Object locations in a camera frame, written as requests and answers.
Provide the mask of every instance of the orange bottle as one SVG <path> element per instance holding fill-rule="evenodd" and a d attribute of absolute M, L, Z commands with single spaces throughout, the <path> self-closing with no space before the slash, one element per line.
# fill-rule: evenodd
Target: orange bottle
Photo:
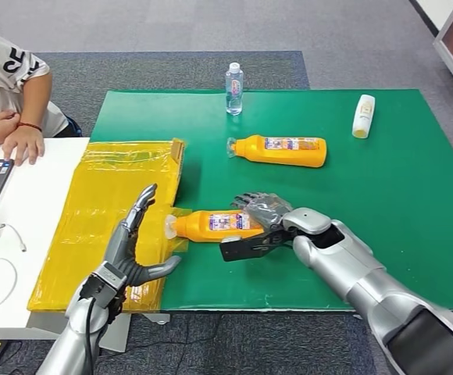
<path fill-rule="evenodd" d="M 248 238 L 263 233 L 263 228 L 249 215 L 239 210 L 196 211 L 188 216 L 166 217 L 168 239 L 184 237 L 194 242 L 221 242 L 223 238 Z"/>
<path fill-rule="evenodd" d="M 241 156 L 251 162 L 319 168 L 324 165 L 328 146 L 322 138 L 251 135 L 239 140 L 229 138 L 227 152 L 230 157 Z"/>

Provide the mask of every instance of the green mat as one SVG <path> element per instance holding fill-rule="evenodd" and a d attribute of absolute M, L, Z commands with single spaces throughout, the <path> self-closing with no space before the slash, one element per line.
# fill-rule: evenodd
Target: green mat
<path fill-rule="evenodd" d="M 376 97 L 368 139 L 352 136 L 362 94 Z M 227 209 L 245 191 L 275 192 L 341 220 L 401 282 L 453 309 L 453 149 L 417 90 L 248 91 L 238 117 L 220 91 L 110 91 L 91 141 L 187 141 L 176 206 Z M 315 136 L 320 169 L 229 159 L 229 137 Z M 190 243 L 162 309 L 347 309 L 288 248 L 223 262 Z"/>

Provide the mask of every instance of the silver robotic arm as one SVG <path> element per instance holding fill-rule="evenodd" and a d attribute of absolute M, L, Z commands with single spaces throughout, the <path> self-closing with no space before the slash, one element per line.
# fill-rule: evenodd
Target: silver robotic arm
<path fill-rule="evenodd" d="M 220 244 L 225 261 L 256 258 L 291 241 L 318 273 L 371 328 L 393 372 L 453 375 L 453 312 L 429 302 L 389 275 L 372 251 L 340 221 L 313 209 L 292 209 L 276 195 L 236 197 L 235 206 L 266 232 Z"/>
<path fill-rule="evenodd" d="M 180 258 L 141 266 L 136 262 L 138 229 L 157 185 L 144 189 L 110 237 L 104 261 L 74 293 L 65 316 L 68 323 L 53 344 L 37 375 L 91 375 L 97 359 L 99 342 L 109 324 L 121 313 L 127 286 L 139 286 L 165 277 Z"/>

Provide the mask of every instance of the water bottle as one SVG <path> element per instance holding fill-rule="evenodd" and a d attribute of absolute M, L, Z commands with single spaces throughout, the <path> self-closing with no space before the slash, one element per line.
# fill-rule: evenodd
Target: water bottle
<path fill-rule="evenodd" d="M 233 62 L 225 73 L 227 88 L 227 112 L 236 116 L 242 112 L 242 95 L 244 89 L 244 72 L 240 64 Z"/>

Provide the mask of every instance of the red bracelet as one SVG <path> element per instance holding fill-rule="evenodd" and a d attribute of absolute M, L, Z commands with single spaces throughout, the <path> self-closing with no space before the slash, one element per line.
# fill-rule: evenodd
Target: red bracelet
<path fill-rule="evenodd" d="M 34 129 L 37 129 L 37 130 L 40 131 L 41 133 L 42 133 L 42 129 L 41 129 L 40 127 L 38 127 L 37 125 L 33 125 L 31 123 L 18 123 L 17 127 L 33 127 Z"/>

